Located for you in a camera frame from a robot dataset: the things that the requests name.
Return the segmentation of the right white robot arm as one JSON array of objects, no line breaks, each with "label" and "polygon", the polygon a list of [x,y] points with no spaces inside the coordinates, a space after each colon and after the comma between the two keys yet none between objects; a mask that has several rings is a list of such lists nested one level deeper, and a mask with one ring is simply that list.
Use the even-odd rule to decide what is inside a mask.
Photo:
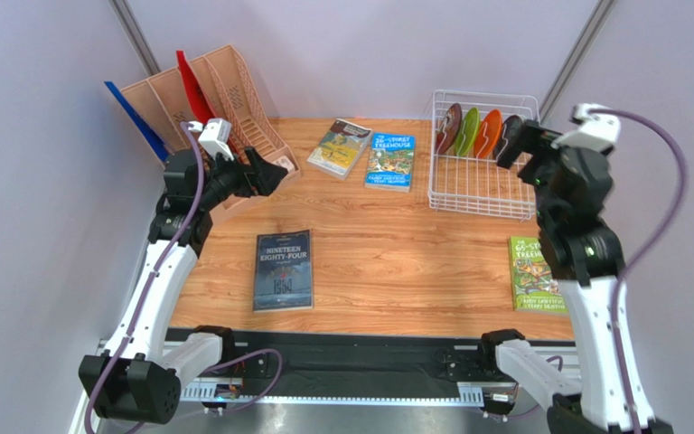
[{"label": "right white robot arm", "polygon": [[535,192],[541,252],[568,309],[580,377],[566,377],[514,329],[484,334],[481,353],[489,370],[511,377],[545,411],[553,433],[672,432],[641,388],[622,246],[600,216],[618,134],[615,118],[583,121],[565,135],[528,120],[498,158],[508,168],[530,156],[519,178]]}]

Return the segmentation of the dark grey plate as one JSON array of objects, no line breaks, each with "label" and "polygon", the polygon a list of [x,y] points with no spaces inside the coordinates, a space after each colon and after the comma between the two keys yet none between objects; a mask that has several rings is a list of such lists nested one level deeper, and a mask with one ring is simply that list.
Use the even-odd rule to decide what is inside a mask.
[{"label": "dark grey plate", "polygon": [[510,143],[512,137],[519,132],[523,126],[525,117],[522,115],[511,115],[502,123],[502,132],[493,151],[492,158],[498,160],[503,149]]}]

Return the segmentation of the dark red floral plate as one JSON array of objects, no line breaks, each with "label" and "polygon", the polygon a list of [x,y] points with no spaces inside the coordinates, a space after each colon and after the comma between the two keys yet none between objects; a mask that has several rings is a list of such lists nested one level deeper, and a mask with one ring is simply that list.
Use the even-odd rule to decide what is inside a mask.
[{"label": "dark red floral plate", "polygon": [[452,104],[445,113],[436,132],[435,150],[438,155],[445,154],[455,142],[462,117],[459,103]]}]

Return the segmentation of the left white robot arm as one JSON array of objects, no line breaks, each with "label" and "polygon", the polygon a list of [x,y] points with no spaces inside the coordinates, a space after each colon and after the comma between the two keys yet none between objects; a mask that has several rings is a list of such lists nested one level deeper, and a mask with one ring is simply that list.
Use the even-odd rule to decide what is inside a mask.
[{"label": "left white robot arm", "polygon": [[232,356],[231,331],[217,326],[196,328],[171,351],[164,344],[178,297],[211,231],[211,210],[231,196],[269,196],[295,171],[286,156],[269,162],[251,146],[244,152],[247,163],[223,153],[204,160],[193,149],[166,158],[165,191],[134,295],[102,354],[80,363],[89,397],[87,431],[98,419],[132,421],[137,428],[168,423],[183,389]]}]

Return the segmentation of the orange plate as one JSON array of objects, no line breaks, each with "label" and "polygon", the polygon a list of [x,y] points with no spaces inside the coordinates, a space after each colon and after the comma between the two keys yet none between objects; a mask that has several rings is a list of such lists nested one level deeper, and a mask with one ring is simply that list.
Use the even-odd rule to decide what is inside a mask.
[{"label": "orange plate", "polygon": [[492,109],[481,121],[474,140],[474,156],[486,159],[496,147],[502,134],[502,113]]}]

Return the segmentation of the green plate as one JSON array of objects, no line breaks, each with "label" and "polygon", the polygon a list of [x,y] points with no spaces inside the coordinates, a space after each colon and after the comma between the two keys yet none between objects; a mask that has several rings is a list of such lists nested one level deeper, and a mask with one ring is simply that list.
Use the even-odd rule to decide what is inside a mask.
[{"label": "green plate", "polygon": [[480,123],[481,115],[477,107],[470,108],[467,113],[463,115],[454,142],[454,150],[457,156],[464,157],[470,154],[480,128]]}]

